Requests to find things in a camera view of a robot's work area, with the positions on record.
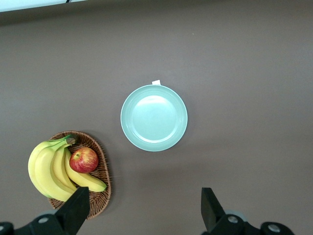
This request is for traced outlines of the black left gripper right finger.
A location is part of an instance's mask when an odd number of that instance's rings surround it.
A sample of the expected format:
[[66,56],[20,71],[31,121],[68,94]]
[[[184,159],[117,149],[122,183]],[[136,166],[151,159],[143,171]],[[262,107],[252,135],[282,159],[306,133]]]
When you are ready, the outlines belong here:
[[227,214],[211,188],[201,189],[201,215],[204,235],[290,235],[291,229],[276,222],[264,222],[255,228],[238,215]]

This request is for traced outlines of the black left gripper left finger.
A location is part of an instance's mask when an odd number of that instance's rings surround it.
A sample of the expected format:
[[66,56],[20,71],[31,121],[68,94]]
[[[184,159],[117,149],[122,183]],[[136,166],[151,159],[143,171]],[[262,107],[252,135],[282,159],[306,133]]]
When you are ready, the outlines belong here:
[[54,214],[43,214],[16,229],[16,235],[75,235],[89,215],[89,190],[79,187]]

